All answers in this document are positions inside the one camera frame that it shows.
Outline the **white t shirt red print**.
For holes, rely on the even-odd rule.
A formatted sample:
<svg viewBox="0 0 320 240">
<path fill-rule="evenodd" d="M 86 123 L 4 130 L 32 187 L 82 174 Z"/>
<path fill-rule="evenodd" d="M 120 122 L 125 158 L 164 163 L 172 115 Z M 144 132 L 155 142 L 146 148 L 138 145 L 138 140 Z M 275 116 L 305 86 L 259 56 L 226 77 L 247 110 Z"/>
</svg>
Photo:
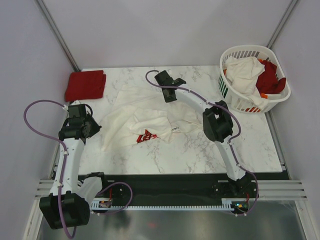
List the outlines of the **white t shirt red print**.
<svg viewBox="0 0 320 240">
<path fill-rule="evenodd" d="M 125 84 L 100 125 L 101 149 L 107 152 L 156 138 L 170 143 L 179 133 L 201 129 L 203 121 L 182 101 L 166 103 L 160 92 Z"/>
</svg>

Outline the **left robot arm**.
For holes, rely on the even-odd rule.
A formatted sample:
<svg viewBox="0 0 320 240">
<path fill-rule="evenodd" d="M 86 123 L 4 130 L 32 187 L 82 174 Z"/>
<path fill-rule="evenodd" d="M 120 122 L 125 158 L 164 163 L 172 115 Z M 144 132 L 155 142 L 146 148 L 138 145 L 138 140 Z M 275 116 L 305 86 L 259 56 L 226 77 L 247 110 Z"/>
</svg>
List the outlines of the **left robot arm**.
<svg viewBox="0 0 320 240">
<path fill-rule="evenodd" d="M 96 195 L 104 197 L 110 191 L 109 183 L 102 180 L 102 172 L 88 174 L 82 185 L 78 185 L 86 141 L 97 134 L 101 126 L 87 104 L 72 104 L 67 111 L 68 118 L 58 133 L 60 151 L 55 179 L 48 196 L 41 197 L 39 202 L 53 230 L 87 225 Z"/>
</svg>

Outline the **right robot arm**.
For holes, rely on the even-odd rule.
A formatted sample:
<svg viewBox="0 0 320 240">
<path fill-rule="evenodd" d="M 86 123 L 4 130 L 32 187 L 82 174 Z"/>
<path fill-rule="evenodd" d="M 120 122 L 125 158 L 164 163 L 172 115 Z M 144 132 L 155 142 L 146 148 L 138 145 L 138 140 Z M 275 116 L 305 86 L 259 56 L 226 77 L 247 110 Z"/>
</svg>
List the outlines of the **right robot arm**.
<svg viewBox="0 0 320 240">
<path fill-rule="evenodd" d="M 235 197 L 258 198 L 259 185 L 254 173 L 245 169 L 232 141 L 240 136 L 241 126 L 225 101 L 210 102 L 195 91 L 184 87 L 187 83 L 181 78 L 173 79 L 167 71 L 156 73 L 155 87 L 161 88 L 164 101 L 181 101 L 202 114 L 205 136 L 217 146 L 229 178 L 229 191 Z"/>
</svg>

